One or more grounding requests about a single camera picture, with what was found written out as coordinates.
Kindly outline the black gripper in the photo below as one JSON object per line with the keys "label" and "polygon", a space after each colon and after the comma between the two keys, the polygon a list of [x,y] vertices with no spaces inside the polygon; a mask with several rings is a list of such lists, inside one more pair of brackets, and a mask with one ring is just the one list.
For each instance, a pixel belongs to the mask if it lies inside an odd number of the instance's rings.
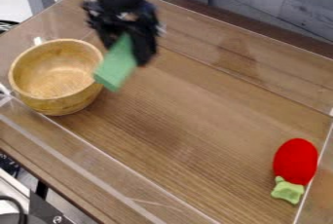
{"label": "black gripper", "polygon": [[152,61],[158,52],[161,22],[157,7],[144,1],[140,7],[128,12],[108,12],[98,2],[85,2],[84,10],[88,23],[97,31],[100,39],[109,50],[126,30],[130,30],[133,53],[140,66]]}

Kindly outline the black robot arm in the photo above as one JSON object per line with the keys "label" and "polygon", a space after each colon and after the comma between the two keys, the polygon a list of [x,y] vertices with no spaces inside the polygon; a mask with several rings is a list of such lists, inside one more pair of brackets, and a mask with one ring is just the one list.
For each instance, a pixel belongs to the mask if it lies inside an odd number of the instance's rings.
{"label": "black robot arm", "polygon": [[96,0],[84,3],[84,10],[105,47],[126,33],[137,64],[146,65],[158,52],[161,23],[154,5],[148,0]]}

